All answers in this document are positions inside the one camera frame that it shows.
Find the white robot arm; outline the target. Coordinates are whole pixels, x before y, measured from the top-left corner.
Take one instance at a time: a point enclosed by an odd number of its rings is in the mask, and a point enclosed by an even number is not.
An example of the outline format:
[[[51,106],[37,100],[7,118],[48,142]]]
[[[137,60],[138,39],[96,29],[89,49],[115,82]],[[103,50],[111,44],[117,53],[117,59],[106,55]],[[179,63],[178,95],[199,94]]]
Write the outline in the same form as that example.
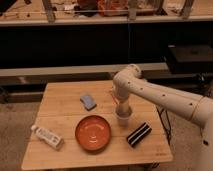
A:
[[[191,121],[203,129],[202,147],[195,171],[213,171],[213,99],[189,93],[141,79],[141,69],[130,64],[113,78],[114,96],[118,100],[116,114],[129,117],[130,94],[137,95],[153,104]]]

